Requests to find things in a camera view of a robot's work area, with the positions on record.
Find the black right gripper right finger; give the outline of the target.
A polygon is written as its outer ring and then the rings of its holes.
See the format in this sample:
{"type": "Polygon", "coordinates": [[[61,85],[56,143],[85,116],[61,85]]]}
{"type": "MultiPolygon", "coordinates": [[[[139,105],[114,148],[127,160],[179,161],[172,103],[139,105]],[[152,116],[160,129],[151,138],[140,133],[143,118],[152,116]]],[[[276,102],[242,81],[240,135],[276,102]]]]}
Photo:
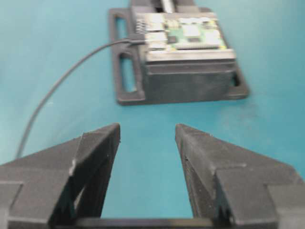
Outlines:
{"type": "Polygon", "coordinates": [[[305,181],[291,165],[177,124],[193,216],[237,229],[302,229],[305,181]]]}

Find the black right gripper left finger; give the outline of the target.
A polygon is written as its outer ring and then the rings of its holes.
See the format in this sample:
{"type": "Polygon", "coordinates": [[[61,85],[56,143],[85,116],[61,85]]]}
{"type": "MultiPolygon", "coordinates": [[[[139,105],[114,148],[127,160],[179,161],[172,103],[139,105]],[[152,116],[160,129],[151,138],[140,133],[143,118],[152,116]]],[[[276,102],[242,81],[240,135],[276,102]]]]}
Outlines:
{"type": "Polygon", "coordinates": [[[120,143],[114,123],[0,166],[0,226],[51,229],[99,217],[120,143]]]}

